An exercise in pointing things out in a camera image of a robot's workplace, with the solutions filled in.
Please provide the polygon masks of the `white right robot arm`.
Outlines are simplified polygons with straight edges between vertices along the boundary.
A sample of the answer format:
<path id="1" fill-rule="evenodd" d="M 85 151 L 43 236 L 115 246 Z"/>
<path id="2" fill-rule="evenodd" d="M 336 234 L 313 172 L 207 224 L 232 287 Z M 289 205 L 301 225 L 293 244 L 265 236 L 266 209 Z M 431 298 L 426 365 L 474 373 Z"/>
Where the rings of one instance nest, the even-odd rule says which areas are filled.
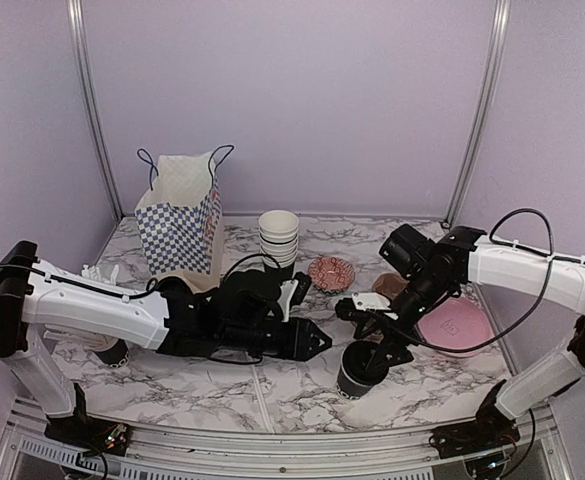
<path id="1" fill-rule="evenodd" d="M 558 254 L 552 245 L 534 248 L 481 229 L 455 227 L 434 241 L 409 225 L 394 230 L 380 256 L 407 284 L 394 299 L 355 294 L 337 304 L 344 320 L 356 323 L 354 341 L 344 350 L 337 376 L 339 393 L 361 398 L 382 383 L 389 370 L 412 361 L 411 347 L 464 353 L 417 334 L 417 326 L 464 285 L 519 293 L 532 303 L 495 340 L 513 333 L 543 312 L 569 312 L 575 324 L 557 346 L 515 376 L 494 387 L 467 430 L 478 448 L 501 437 L 507 424 L 585 377 L 585 257 Z"/>

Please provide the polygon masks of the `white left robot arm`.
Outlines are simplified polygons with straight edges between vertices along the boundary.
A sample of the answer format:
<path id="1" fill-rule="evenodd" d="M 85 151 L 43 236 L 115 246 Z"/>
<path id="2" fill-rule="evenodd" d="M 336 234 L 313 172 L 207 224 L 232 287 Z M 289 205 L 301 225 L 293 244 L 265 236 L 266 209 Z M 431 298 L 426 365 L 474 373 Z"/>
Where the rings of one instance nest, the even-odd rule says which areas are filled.
<path id="1" fill-rule="evenodd" d="M 39 326 L 112 337 L 168 356 L 210 359 L 217 350 L 236 350 L 306 362 L 332 345 L 313 321 L 291 314 L 309 286 L 304 274 L 283 281 L 261 270 L 231 269 L 205 292 L 176 276 L 146 291 L 108 287 L 39 259 L 36 244 L 21 241 L 0 262 L 0 359 L 45 415 L 59 419 L 64 434 L 88 445 L 98 423 L 46 350 Z"/>

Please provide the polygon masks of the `black paper coffee cup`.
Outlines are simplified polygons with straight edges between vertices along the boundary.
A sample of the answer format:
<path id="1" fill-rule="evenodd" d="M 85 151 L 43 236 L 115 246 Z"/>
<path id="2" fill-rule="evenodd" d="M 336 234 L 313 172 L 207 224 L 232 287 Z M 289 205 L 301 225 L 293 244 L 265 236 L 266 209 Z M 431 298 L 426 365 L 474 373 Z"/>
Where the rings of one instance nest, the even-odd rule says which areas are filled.
<path id="1" fill-rule="evenodd" d="M 348 400 L 357 400 L 367 395 L 368 392 L 375 386 L 374 382 L 359 381 L 352 377 L 346 369 L 340 368 L 336 388 L 339 395 Z"/>

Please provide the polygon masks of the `black plastic cup lid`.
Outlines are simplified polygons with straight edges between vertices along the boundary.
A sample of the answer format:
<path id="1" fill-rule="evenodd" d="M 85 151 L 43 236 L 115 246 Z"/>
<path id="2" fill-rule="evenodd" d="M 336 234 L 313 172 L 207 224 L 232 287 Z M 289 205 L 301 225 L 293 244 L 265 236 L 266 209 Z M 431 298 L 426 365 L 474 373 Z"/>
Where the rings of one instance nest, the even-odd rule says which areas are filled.
<path id="1" fill-rule="evenodd" d="M 389 372 L 388 367 L 369 366 L 377 344 L 371 341 L 355 341 L 344 351 L 337 376 L 339 384 L 353 383 L 372 387 L 381 383 Z"/>

